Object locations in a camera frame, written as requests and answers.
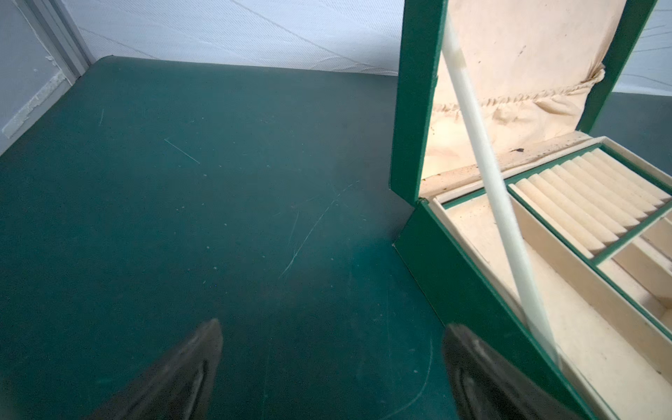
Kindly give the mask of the green jewelry box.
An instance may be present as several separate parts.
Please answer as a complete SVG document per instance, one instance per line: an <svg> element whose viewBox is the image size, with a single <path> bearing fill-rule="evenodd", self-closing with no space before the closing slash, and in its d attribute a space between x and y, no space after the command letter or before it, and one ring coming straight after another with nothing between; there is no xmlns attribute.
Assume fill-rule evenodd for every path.
<svg viewBox="0 0 672 420"><path fill-rule="evenodd" d="M468 327L583 419L671 416L671 178L590 135L652 1L408 1L395 247Z"/></svg>

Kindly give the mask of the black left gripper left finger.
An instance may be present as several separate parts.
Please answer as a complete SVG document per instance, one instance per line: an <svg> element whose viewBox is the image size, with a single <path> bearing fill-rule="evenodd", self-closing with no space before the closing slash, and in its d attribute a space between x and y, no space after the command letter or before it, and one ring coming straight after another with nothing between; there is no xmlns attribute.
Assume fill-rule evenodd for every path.
<svg viewBox="0 0 672 420"><path fill-rule="evenodd" d="M205 419L222 357L217 318L198 326L89 419Z"/></svg>

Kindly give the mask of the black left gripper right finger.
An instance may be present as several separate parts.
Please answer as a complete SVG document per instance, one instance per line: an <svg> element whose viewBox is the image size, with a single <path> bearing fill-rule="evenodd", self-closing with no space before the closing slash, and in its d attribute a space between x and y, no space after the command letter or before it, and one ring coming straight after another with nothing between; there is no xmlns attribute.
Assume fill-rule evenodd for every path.
<svg viewBox="0 0 672 420"><path fill-rule="evenodd" d="M468 327L450 324L442 354L461 419L579 419Z"/></svg>

